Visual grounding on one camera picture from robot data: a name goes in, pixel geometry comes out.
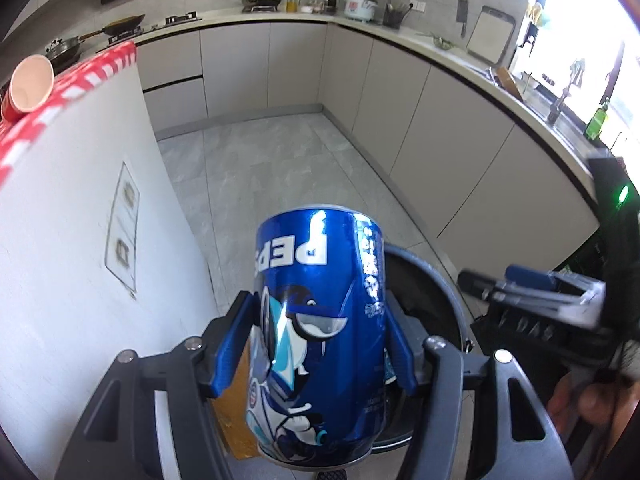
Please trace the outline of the person's hand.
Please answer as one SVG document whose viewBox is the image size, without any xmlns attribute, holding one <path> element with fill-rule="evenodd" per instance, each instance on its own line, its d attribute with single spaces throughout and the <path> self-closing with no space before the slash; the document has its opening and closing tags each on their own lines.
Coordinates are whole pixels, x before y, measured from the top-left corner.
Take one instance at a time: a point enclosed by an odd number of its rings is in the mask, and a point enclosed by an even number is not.
<svg viewBox="0 0 640 480">
<path fill-rule="evenodd" d="M 611 427 L 612 435 L 618 438 L 639 402 L 638 382 L 591 384 L 582 390 L 576 401 L 572 400 L 573 390 L 572 378 L 567 374 L 558 382 L 547 404 L 547 411 L 559 434 L 577 414 L 592 426 Z"/>
</svg>

